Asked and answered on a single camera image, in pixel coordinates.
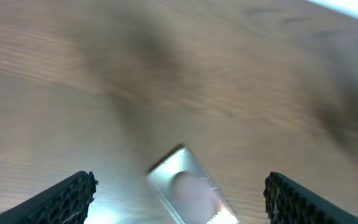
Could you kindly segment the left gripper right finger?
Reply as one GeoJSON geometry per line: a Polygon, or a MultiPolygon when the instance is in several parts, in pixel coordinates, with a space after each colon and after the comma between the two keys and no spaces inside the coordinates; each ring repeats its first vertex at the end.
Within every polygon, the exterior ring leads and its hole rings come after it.
{"type": "Polygon", "coordinates": [[[270,223],[358,224],[358,217],[279,172],[265,179],[263,195],[270,223]]]}

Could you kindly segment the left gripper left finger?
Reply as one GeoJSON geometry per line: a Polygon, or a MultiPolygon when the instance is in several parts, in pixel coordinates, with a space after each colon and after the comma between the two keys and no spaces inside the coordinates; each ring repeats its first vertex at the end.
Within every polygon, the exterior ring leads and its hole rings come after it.
{"type": "Polygon", "coordinates": [[[98,181],[79,171],[0,214],[0,224],[84,224],[98,181]]]}

